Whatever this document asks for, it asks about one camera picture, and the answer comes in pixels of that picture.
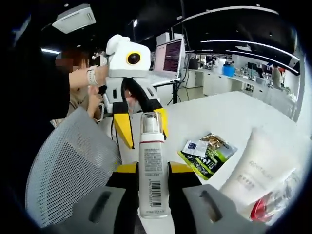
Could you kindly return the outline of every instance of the wrist watch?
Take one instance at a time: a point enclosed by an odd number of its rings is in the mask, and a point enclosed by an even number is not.
[[[90,85],[98,85],[95,72],[96,67],[97,66],[92,66],[87,71],[88,82]]]

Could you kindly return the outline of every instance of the gray mesh chair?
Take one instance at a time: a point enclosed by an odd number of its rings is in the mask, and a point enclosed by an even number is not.
[[[76,109],[37,154],[27,181],[27,212],[41,228],[63,221],[73,204],[104,186],[120,164],[117,145],[86,111]]]

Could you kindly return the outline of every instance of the computer monitor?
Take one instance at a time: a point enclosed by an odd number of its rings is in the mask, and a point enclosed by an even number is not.
[[[178,76],[181,65],[183,39],[156,46],[154,71]]]

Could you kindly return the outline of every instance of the robot camera eye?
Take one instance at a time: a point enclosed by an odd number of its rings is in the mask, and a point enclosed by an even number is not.
[[[127,63],[130,65],[135,65],[141,60],[141,54],[139,52],[130,52],[127,55]]]

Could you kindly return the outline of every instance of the blue container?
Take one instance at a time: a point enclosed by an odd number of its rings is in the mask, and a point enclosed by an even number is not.
[[[228,77],[233,77],[234,76],[234,67],[223,66],[222,74],[225,76],[228,76]]]

